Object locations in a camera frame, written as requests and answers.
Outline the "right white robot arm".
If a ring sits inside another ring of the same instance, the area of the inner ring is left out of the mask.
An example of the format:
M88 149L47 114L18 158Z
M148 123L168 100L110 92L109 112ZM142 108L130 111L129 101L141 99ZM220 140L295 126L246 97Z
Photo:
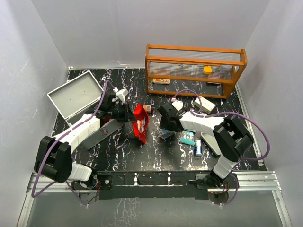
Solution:
M171 103L160 106L158 111L161 114L161 129L174 132L195 131L213 138L221 152L209 174L215 187L221 188L227 184L228 175L254 143L251 133L235 113L229 113L226 117L211 117L184 108L177 109Z

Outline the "red first aid pouch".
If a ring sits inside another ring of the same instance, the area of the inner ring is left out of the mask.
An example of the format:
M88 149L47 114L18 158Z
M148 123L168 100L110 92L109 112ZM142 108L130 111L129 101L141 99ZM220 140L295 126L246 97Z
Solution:
M149 116L141 104L138 104L134 110L135 121L132 122L132 128L135 137L143 144L146 143L147 127Z

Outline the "clear bag blue items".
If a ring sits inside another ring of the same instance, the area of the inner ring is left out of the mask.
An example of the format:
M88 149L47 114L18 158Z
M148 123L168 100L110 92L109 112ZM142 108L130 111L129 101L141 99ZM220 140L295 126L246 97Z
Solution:
M157 128L157 132L162 139L166 139L166 138L176 134L174 131L169 131L169 130L161 129L161 128Z

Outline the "white gauze packet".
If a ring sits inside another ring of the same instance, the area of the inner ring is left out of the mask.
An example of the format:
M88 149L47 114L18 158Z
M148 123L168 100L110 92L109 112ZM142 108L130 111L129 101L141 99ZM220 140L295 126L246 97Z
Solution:
M137 120L137 129L139 133L143 133L145 131L146 120L143 118L142 120Z

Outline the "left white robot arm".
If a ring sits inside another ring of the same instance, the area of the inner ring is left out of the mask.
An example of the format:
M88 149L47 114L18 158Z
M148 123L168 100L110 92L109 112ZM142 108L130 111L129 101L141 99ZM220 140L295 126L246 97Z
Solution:
M83 144L92 148L127 122L135 122L126 100L127 89L114 89L102 95L102 103L92 105L85 114L64 132L41 139L34 170L57 183L81 181L88 189L94 188L98 177L91 167L74 163L73 151Z

